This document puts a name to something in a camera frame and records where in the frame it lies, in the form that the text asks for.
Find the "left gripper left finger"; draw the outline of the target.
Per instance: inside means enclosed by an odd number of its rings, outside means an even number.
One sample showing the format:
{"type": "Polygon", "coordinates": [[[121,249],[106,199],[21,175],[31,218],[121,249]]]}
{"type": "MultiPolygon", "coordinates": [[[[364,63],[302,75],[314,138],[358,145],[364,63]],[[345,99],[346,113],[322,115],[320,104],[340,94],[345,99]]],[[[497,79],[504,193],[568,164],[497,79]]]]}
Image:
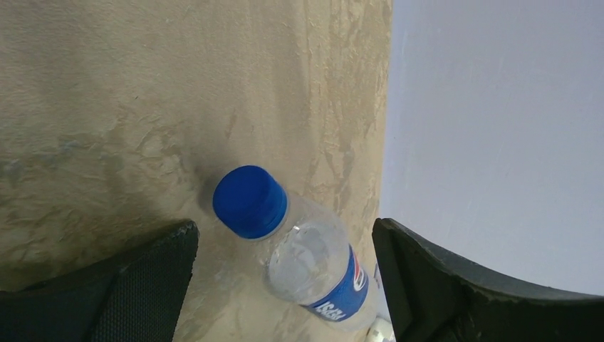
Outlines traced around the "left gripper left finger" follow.
{"type": "Polygon", "coordinates": [[[172,341],[197,254],[191,221],[82,269],[1,292],[2,341],[172,341]]]}

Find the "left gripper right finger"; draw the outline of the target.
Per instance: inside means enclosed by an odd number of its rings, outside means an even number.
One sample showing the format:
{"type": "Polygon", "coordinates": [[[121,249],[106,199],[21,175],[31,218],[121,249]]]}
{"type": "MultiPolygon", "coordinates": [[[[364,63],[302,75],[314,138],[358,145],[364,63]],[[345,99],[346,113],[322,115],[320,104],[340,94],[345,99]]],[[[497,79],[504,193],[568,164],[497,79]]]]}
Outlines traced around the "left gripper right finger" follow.
{"type": "Polygon", "coordinates": [[[601,341],[603,297],[508,276],[393,219],[372,232],[397,341],[601,341]]]}

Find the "Pepsi bottle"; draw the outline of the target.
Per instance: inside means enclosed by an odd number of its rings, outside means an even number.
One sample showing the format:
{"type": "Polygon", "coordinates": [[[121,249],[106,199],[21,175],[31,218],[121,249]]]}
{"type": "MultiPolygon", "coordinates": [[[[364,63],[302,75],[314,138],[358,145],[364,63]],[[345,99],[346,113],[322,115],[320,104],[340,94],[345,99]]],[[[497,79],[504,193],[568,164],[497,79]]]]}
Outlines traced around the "Pepsi bottle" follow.
{"type": "Polygon", "coordinates": [[[212,208],[247,241],[244,255],[270,294],[343,331],[374,323],[382,303],[378,286],[334,212],[289,192],[255,165],[223,176],[212,208]]]}

